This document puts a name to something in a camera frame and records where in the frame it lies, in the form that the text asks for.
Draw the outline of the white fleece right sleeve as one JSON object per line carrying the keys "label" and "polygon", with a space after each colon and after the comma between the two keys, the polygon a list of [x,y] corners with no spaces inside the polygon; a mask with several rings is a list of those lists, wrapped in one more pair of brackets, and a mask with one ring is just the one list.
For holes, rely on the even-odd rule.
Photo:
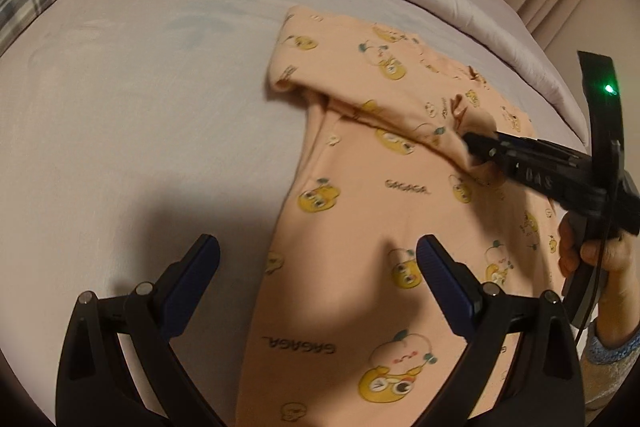
{"label": "white fleece right sleeve", "polygon": [[580,358],[587,426],[610,403],[638,358],[639,329],[620,347],[607,348],[598,336],[596,322],[591,322]]}

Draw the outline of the peach cartoon print garment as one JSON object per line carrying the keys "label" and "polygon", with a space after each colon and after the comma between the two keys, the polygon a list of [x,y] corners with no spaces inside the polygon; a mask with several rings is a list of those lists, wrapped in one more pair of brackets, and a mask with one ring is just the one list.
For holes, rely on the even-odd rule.
{"label": "peach cartoon print garment", "polygon": [[248,334],[241,426],[408,426],[464,342],[419,239],[510,294],[558,288],[548,199],[474,160],[467,131],[531,136],[503,75],[417,35],[296,6],[269,65],[308,104],[302,157]]}

